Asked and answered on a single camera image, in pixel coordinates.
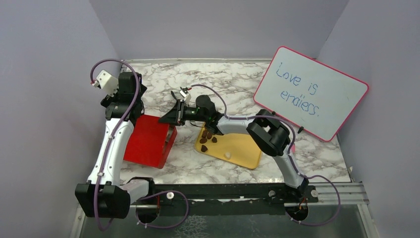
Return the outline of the red compartment box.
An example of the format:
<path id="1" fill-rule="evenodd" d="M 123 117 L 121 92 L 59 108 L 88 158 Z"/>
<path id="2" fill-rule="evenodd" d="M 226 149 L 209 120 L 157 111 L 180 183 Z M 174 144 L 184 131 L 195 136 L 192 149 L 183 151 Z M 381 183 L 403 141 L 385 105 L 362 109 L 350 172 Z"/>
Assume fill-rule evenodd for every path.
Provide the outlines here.
<path id="1" fill-rule="evenodd" d="M 177 129 L 173 125 L 163 127 L 157 134 L 157 157 L 155 167 L 162 169 L 177 136 Z"/>

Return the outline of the red box lid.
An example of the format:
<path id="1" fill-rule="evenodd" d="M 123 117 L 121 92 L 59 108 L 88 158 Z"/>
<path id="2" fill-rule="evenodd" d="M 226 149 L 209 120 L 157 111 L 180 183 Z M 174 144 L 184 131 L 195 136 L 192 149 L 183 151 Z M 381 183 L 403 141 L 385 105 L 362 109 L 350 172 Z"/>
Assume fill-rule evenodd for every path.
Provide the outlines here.
<path id="1" fill-rule="evenodd" d="M 123 160 L 161 169 L 166 161 L 165 145 L 169 125 L 158 117 L 140 116 L 131 134 Z"/>

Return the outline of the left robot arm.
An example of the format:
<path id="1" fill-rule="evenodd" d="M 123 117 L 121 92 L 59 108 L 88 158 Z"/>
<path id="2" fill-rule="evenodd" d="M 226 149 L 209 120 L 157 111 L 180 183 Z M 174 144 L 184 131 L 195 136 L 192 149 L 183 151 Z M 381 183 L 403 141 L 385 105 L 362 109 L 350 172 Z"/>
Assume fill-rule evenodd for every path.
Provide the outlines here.
<path id="1" fill-rule="evenodd" d="M 123 72 L 118 77 L 102 70 L 95 87 L 106 91 L 105 134 L 95 166 L 85 183 L 77 184 L 75 196 L 87 217 L 123 219 L 137 200 L 151 203 L 156 196 L 153 179 L 134 177 L 120 184 L 120 170 L 128 141 L 142 115 L 141 96 L 147 90 L 142 75 Z"/>

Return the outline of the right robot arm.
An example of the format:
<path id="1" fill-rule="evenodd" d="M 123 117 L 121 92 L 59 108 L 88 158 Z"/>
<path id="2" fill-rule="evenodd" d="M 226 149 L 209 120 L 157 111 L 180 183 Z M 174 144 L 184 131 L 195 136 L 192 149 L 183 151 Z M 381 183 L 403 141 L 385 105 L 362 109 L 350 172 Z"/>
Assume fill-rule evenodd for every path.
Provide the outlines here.
<path id="1" fill-rule="evenodd" d="M 200 95 L 193 107 L 178 99 L 158 121 L 174 126 L 183 126 L 186 121 L 200 121 L 213 135 L 249 135 L 263 153 L 275 160 L 286 184 L 287 198 L 297 202 L 305 196 L 309 181 L 292 153 L 295 132 L 269 111 L 261 109 L 254 116 L 230 118 L 216 109 L 209 96 Z"/>

